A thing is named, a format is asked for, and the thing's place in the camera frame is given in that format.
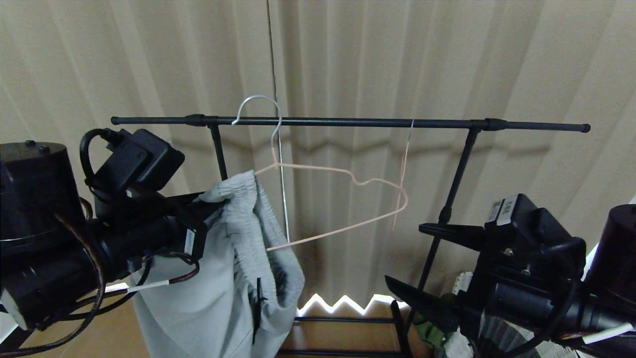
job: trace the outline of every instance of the brown floor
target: brown floor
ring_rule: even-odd
[[[328,316],[320,306],[309,309],[306,315]],[[360,317],[352,308],[343,305],[334,312],[336,317]],[[387,304],[373,303],[365,317],[391,317]],[[57,340],[71,332],[78,323],[60,322],[44,332],[35,332],[23,347]],[[414,357],[429,357],[429,349],[409,332]],[[295,322],[283,348],[320,348],[349,350],[399,350],[395,327],[390,324],[360,324],[342,322]],[[97,317],[88,328],[70,343],[54,350],[32,355],[33,358],[75,357],[149,357],[144,345],[132,303]]]

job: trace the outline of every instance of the beige curtain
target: beige curtain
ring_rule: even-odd
[[[592,132],[484,132],[453,209],[482,224],[490,203],[526,193],[591,247],[610,207],[636,193],[635,1],[3,1],[0,141],[70,148],[80,192],[81,135],[111,116],[234,115],[251,94],[284,115],[590,123]],[[248,115],[273,115],[255,102]],[[133,131],[136,126],[127,126]],[[187,157],[164,190],[219,181],[209,131],[149,126]],[[270,163],[269,127],[222,127],[230,175]],[[283,128],[287,162],[397,182],[407,129]],[[383,276],[416,283],[466,131],[413,131],[410,205],[296,249],[306,297],[363,306]],[[107,157],[92,146],[93,161]],[[262,181],[282,220],[280,182]],[[391,211],[393,189],[340,175],[285,173],[291,239]],[[474,267],[442,242],[427,290]]]

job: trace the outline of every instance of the black clothes rack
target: black clothes rack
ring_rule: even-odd
[[[220,125],[231,124],[235,117],[210,117],[205,115],[190,115],[187,117],[113,117],[111,122],[118,124],[188,124],[197,127],[208,127],[212,133],[214,141],[214,149],[216,151],[216,159],[219,164],[221,178],[228,178],[228,172],[225,166],[225,157],[223,156],[223,146],[221,144]],[[276,125],[278,117],[242,117],[237,125]],[[384,128],[457,128],[468,129],[466,144],[462,151],[462,155],[453,177],[446,203],[439,213],[438,222],[447,224],[450,221],[453,202],[462,181],[466,164],[471,155],[473,145],[477,139],[477,135],[481,131],[501,131],[504,129],[532,129],[540,131],[569,131],[587,133],[590,131],[589,124],[562,124],[562,123],[539,123],[539,122],[508,122],[498,118],[486,118],[483,120],[435,120],[435,119],[390,119],[390,118],[303,118],[303,117],[284,117],[282,125],[301,125],[301,126],[332,126],[332,127],[384,127]],[[426,280],[431,272],[431,267],[441,238],[435,236],[431,243],[428,256],[424,262],[424,268],[420,281],[417,285],[418,290],[423,290]],[[364,350],[280,350],[279,354],[296,354],[296,355],[325,355],[325,356],[349,356],[349,357],[407,357],[411,358],[411,350],[408,344],[408,330],[413,323],[415,312],[409,313],[406,322],[403,321],[400,314],[398,303],[391,303],[391,319],[353,319],[338,317],[296,317],[296,321],[314,321],[314,322],[350,322],[350,323],[368,323],[368,324],[393,324],[396,327],[397,338],[399,342],[399,352],[379,352]]]

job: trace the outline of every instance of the white label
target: white label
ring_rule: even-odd
[[[186,231],[186,246],[183,248],[183,252],[188,255],[192,255],[192,248],[195,246],[196,231],[188,229]]]
[[[513,217],[513,210],[515,208],[516,198],[518,195],[519,194],[509,196],[504,200],[504,203],[501,205],[501,213],[497,219],[497,226],[507,225],[512,222],[511,219]]]
[[[493,222],[497,220],[497,215],[499,214],[499,208],[501,204],[504,202],[503,199],[492,203],[492,207],[490,208],[490,214],[488,215],[488,220],[486,222]]]

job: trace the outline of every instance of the white fabric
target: white fabric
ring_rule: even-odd
[[[186,282],[141,291],[134,299],[152,358],[274,357],[296,313],[305,278],[254,172],[236,175],[203,193],[228,200],[207,235],[200,272]],[[177,277],[192,267],[158,257],[148,282]],[[261,279],[260,327],[252,334],[252,307]]]

